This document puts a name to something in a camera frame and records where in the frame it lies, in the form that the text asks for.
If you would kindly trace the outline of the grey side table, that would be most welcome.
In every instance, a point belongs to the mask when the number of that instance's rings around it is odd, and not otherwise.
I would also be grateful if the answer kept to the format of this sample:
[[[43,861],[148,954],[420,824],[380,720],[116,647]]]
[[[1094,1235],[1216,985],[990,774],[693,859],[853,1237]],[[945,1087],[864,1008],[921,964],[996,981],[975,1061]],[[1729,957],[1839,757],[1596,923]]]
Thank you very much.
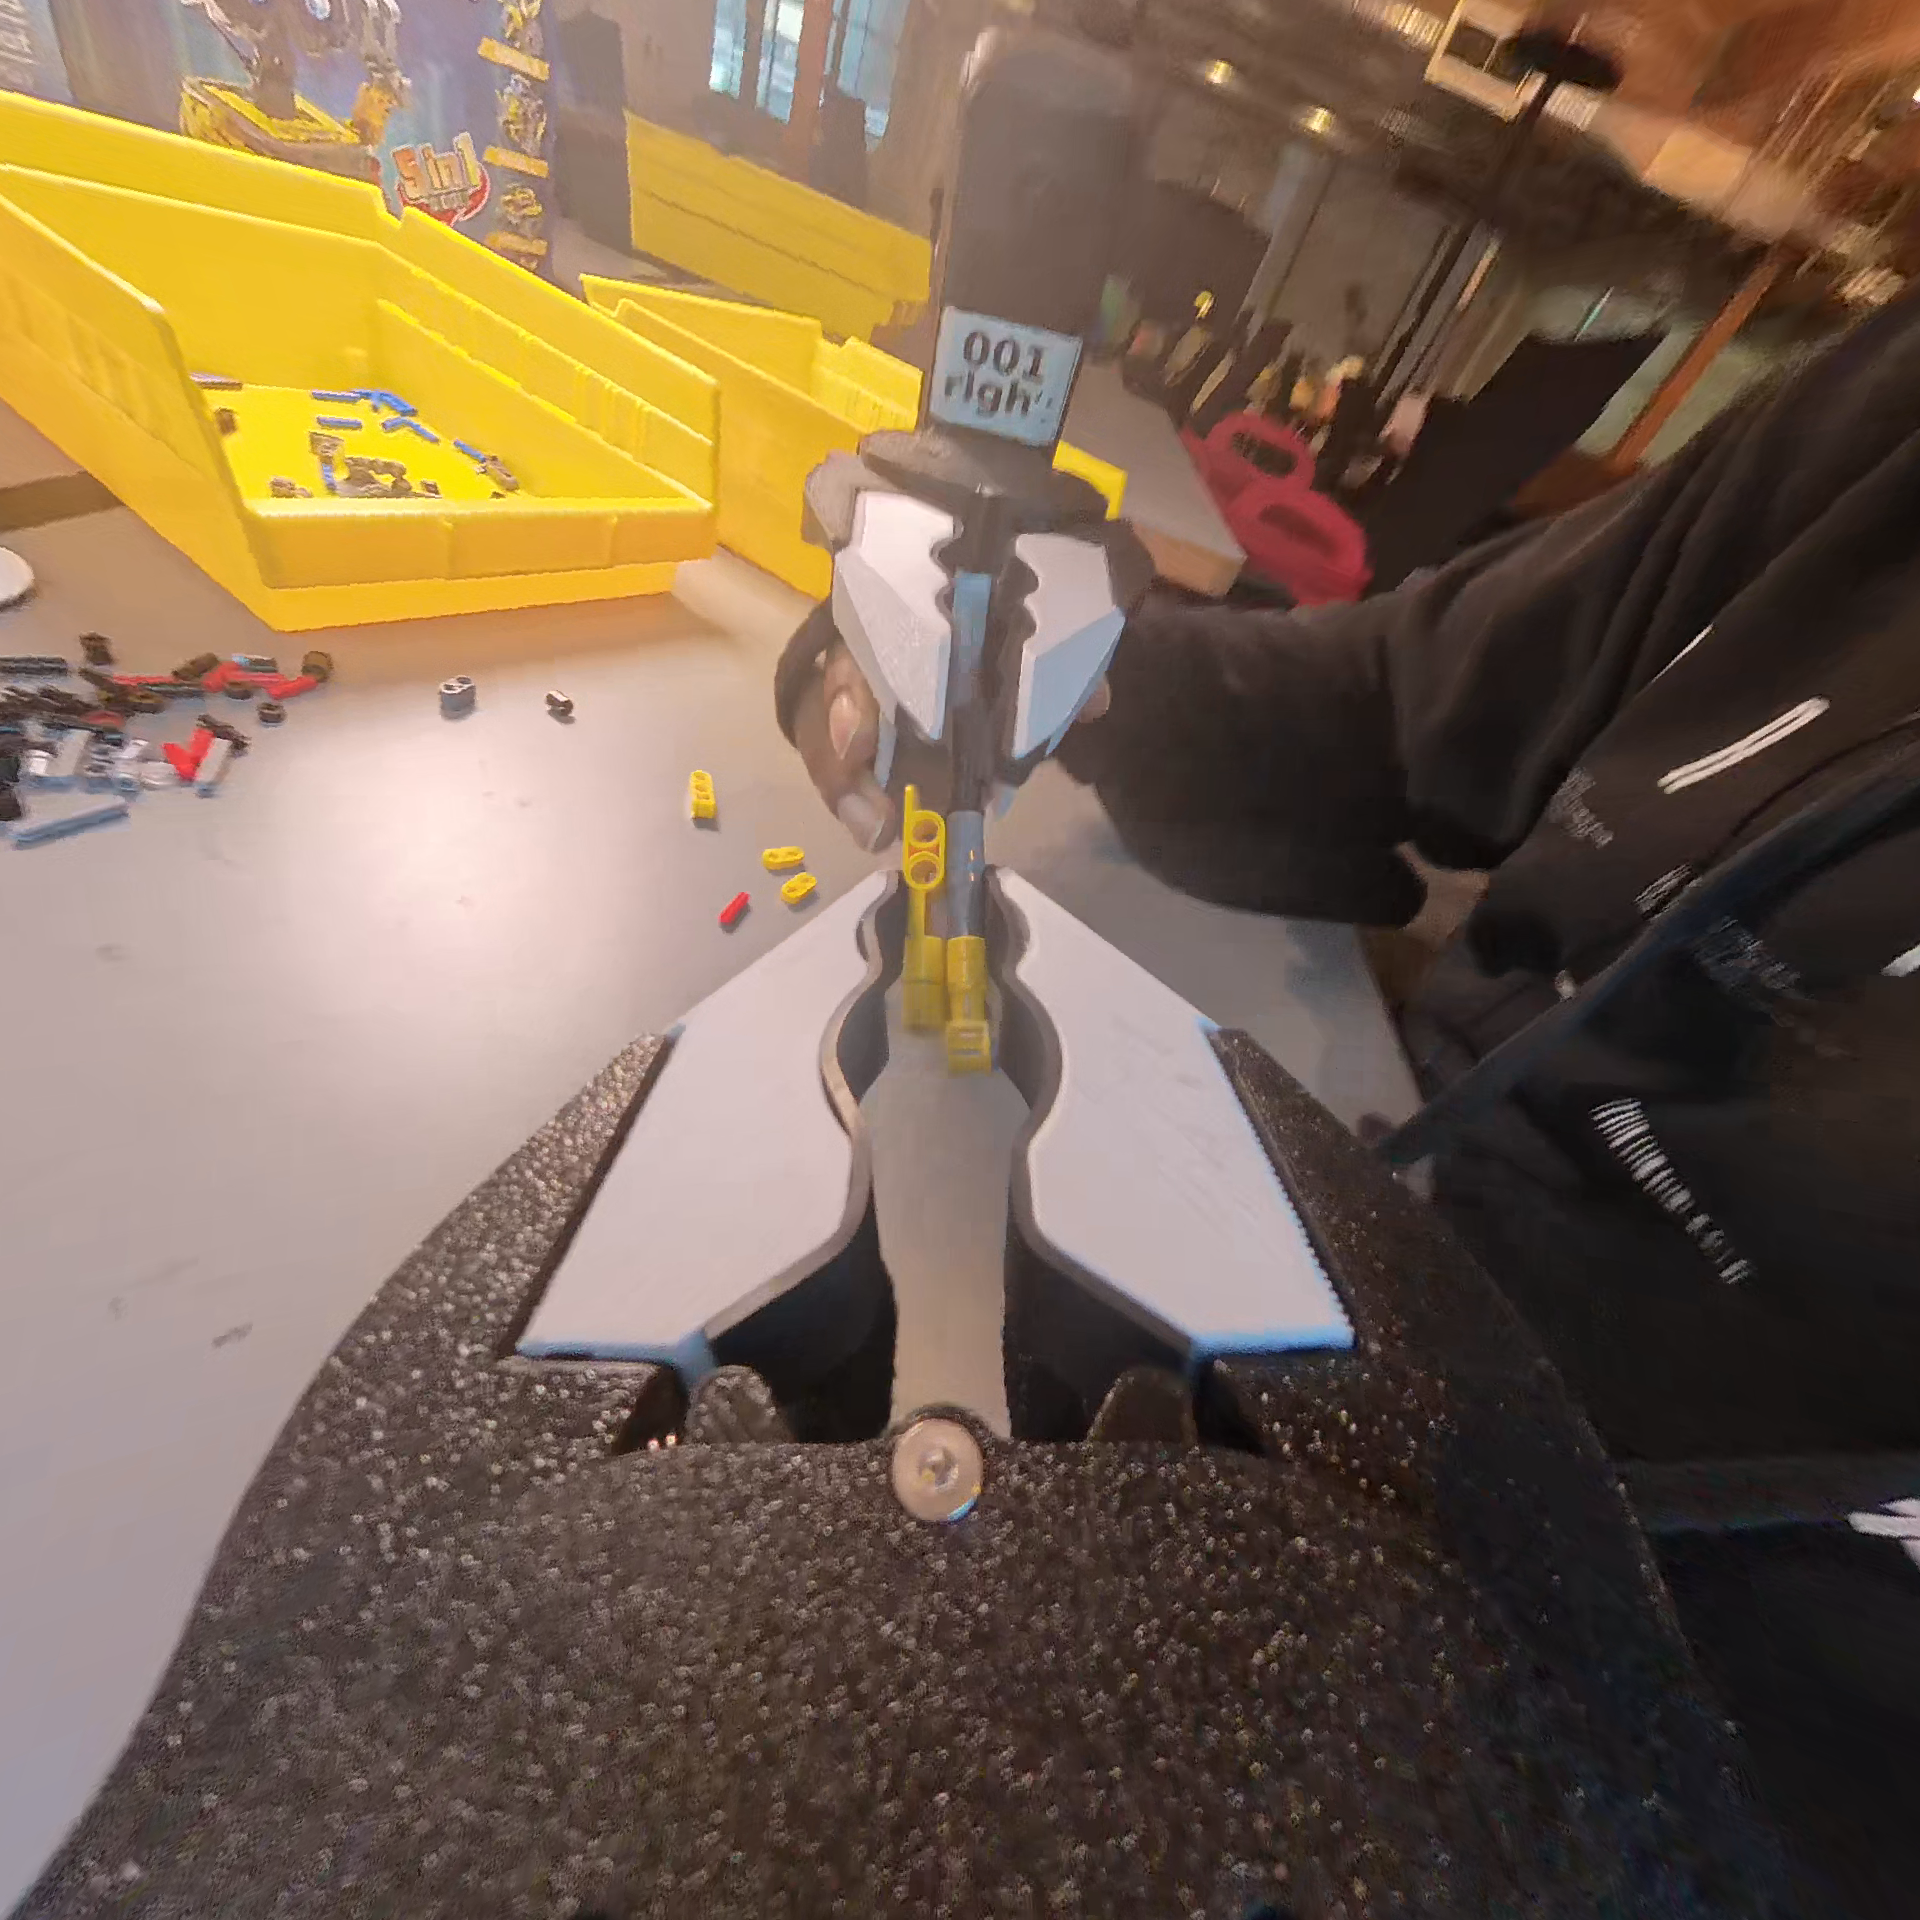
[[[1222,603],[1236,589],[1243,545],[1172,421],[1126,388],[1116,363],[1076,377],[1065,440],[1123,474],[1120,519],[1169,589],[1202,603]]]

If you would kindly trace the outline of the blue robot kit box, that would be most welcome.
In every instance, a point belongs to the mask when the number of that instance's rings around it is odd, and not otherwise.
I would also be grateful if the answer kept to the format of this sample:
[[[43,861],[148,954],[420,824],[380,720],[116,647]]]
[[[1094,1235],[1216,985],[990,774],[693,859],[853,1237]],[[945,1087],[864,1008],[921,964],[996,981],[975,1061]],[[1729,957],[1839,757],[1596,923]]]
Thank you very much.
[[[543,2],[6,2],[4,92],[374,185],[547,273]]]

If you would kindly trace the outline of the grey desk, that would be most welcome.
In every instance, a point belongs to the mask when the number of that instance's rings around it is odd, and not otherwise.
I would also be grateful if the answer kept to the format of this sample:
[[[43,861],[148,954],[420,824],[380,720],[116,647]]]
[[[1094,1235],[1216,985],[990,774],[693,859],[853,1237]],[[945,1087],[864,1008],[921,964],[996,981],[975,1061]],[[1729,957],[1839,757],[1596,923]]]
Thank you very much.
[[[898,983],[861,1102],[887,1428],[798,1438],[746,1366],[516,1359],[669,1034],[900,874],[776,726],[806,613],[721,557],[335,631],[221,794],[4,844],[4,1917],[1204,1917],[1417,1877],[1367,1860],[1422,1792],[1365,1709],[1381,1621],[1446,1637],[1395,1597],[1432,1550],[1276,1457],[1009,1438],[1028,1106],[897,1030]],[[989,859],[1238,1034],[1272,1159],[1304,1132],[1398,1209],[1342,1130],[1412,1111],[1350,932],[1164,886],[1058,770]]]

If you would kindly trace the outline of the person's right forearm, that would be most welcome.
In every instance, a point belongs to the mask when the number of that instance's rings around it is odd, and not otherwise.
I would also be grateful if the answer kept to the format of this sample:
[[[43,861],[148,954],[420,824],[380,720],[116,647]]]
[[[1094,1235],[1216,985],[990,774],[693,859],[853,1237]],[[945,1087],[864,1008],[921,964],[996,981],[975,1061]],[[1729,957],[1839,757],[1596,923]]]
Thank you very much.
[[[1621,717],[1730,434],[1709,429],[1642,479],[1363,603],[1152,597],[1061,765],[1133,859],[1194,901],[1404,929],[1429,903],[1408,850],[1497,864]]]

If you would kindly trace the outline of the yellow brick arm with axle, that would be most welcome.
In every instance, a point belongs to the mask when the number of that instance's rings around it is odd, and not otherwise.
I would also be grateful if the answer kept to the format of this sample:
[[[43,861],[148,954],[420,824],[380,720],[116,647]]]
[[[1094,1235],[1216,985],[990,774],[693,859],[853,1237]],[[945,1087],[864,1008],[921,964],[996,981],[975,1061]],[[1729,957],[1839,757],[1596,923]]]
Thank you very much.
[[[938,1034],[955,1077],[994,1068],[987,940],[987,841],[978,812],[940,814],[915,783],[902,797],[900,874],[906,889],[902,1022]]]

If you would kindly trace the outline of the pile of black red pieces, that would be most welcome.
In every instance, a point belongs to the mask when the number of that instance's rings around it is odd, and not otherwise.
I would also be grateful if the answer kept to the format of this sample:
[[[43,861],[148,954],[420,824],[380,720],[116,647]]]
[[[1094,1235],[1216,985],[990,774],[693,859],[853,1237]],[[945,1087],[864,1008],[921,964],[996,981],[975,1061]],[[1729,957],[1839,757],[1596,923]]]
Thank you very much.
[[[109,637],[78,657],[4,657],[3,841],[25,853],[116,829],[148,797],[211,801],[325,691],[335,657],[200,653],[162,673],[133,671]]]

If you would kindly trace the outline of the red plastic canister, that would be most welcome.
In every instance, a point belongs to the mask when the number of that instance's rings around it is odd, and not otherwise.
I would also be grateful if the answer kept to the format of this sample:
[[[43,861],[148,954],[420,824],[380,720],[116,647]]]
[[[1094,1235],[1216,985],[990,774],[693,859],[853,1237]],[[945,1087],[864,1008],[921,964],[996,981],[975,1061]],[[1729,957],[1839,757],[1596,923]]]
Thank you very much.
[[[1299,608],[1356,604],[1370,589],[1365,531],[1299,479],[1260,476],[1222,514],[1244,553],[1244,573]]]
[[[1243,499],[1260,497],[1265,488],[1315,491],[1313,446],[1296,429],[1263,413],[1240,409],[1207,433],[1185,427],[1181,443],[1222,516],[1230,516]]]

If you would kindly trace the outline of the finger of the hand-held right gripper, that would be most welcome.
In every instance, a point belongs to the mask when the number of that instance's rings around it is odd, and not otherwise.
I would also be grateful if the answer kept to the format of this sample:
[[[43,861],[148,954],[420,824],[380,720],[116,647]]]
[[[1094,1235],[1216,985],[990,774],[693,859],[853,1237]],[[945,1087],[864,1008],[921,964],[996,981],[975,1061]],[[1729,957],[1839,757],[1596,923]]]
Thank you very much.
[[[1014,557],[1032,587],[1018,608],[1002,757],[1010,767],[1027,767],[1053,757],[1082,719],[1113,663],[1126,613],[1104,543],[1022,534]]]
[[[858,494],[832,558],[831,608],[881,717],[929,744],[948,736],[952,625],[945,553],[955,516],[915,494]]]

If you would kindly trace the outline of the heap of blue tan pieces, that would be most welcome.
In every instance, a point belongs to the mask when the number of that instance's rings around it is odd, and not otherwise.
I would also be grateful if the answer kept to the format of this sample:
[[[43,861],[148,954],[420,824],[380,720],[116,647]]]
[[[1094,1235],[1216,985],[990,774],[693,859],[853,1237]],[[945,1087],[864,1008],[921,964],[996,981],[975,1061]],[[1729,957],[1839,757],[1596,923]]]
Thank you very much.
[[[496,502],[522,494],[516,469],[380,388],[304,388],[193,377],[249,502]]]

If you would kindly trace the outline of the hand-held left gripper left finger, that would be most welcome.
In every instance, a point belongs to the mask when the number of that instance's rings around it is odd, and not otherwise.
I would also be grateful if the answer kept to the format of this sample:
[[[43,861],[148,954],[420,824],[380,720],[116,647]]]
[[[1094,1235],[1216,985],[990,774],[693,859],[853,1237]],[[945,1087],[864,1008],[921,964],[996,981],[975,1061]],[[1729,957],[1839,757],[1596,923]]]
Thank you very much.
[[[685,1015],[514,1333],[524,1363],[753,1371],[796,1438],[879,1437],[898,1298],[861,1102],[891,1062],[904,882],[872,874]]]

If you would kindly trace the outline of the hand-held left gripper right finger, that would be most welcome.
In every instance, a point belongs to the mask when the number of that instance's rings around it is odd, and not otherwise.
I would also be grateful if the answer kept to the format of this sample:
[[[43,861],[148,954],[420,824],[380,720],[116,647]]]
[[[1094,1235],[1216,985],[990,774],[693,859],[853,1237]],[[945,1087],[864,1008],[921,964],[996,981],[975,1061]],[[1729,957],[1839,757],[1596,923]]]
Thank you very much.
[[[1082,1438],[1115,1384],[1356,1343],[1218,1027],[1009,871],[992,877],[999,1064],[1027,1118],[1006,1214],[1014,1437]]]

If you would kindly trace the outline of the person's right hand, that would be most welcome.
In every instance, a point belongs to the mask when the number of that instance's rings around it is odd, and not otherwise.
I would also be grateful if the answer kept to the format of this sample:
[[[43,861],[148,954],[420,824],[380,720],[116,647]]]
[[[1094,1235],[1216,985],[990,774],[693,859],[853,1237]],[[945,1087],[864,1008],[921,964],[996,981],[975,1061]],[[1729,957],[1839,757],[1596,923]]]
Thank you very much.
[[[839,641],[825,649],[795,708],[792,743],[828,814],[862,853],[884,853],[900,811],[879,779],[881,708]]]

